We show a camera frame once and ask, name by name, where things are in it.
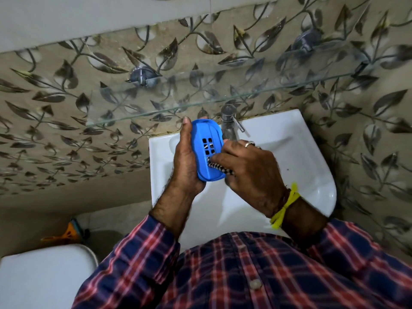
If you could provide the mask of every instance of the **white toilet tank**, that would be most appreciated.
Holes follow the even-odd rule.
[[[81,284],[98,265],[86,246],[33,250],[0,260],[1,309],[70,309]]]

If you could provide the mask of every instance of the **person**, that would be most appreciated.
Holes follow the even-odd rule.
[[[185,117],[165,191],[83,283],[73,309],[412,307],[408,265],[354,223],[329,220],[301,197],[282,223],[291,239],[233,232],[179,256],[179,236],[205,187],[191,131]],[[229,187],[272,218],[290,191],[273,154],[245,144],[226,141],[211,161],[233,170]]]

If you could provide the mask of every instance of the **chrome tap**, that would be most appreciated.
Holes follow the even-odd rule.
[[[236,119],[236,107],[232,104],[226,104],[222,107],[221,114],[223,139],[237,141],[235,124],[241,132],[245,132],[245,129]]]

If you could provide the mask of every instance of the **tiled floor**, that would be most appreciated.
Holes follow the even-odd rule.
[[[127,233],[143,220],[152,208],[151,201],[84,213],[76,217],[82,229],[90,230],[87,245],[103,260]]]

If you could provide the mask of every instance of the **glass shelf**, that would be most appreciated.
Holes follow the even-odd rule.
[[[352,44],[333,41],[311,51],[286,51],[270,60],[238,58],[210,69],[147,79],[144,86],[124,82],[100,88],[91,93],[87,125],[141,116],[161,121],[190,106],[255,98],[282,88],[304,90],[320,81],[354,75],[359,67],[356,55]]]

